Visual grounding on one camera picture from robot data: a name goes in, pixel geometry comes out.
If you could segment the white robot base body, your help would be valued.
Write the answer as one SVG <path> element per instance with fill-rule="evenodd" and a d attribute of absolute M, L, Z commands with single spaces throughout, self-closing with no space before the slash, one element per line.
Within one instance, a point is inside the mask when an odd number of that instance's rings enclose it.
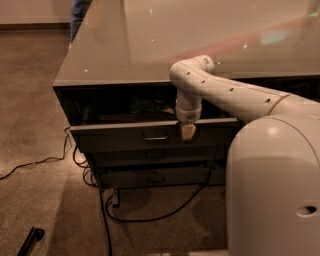
<path fill-rule="evenodd" d="M 320 124 L 314 117 L 257 119 L 227 159 L 230 256 L 320 256 Z"/>

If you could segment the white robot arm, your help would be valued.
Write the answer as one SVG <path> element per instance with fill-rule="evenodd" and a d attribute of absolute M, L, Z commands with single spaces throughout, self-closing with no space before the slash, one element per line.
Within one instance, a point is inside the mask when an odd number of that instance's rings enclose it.
<path fill-rule="evenodd" d="M 169 69 L 170 81 L 177 88 L 176 116 L 184 142 L 191 141 L 195 135 L 202 100 L 243 123 L 279 114 L 320 116 L 320 104 L 316 101 L 218 77 L 214 75 L 214 69 L 214 63 L 207 55 L 176 62 Z"/>

